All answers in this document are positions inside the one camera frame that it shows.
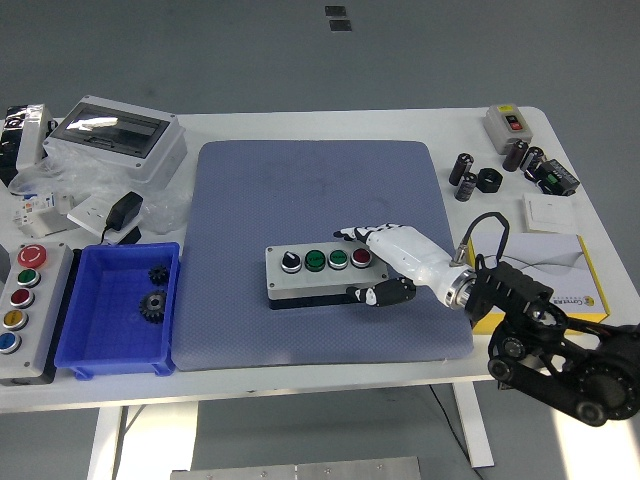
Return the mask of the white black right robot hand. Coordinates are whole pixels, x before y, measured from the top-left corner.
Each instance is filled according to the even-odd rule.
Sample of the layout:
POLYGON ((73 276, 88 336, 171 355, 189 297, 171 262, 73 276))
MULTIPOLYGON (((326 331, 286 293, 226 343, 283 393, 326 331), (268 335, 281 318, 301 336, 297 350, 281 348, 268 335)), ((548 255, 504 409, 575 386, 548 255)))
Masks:
POLYGON ((455 263, 452 256, 411 226, 383 224, 350 227, 334 233, 336 238, 357 240, 397 273, 416 286, 429 287, 437 299, 456 309, 456 298, 470 280, 470 269, 455 263))

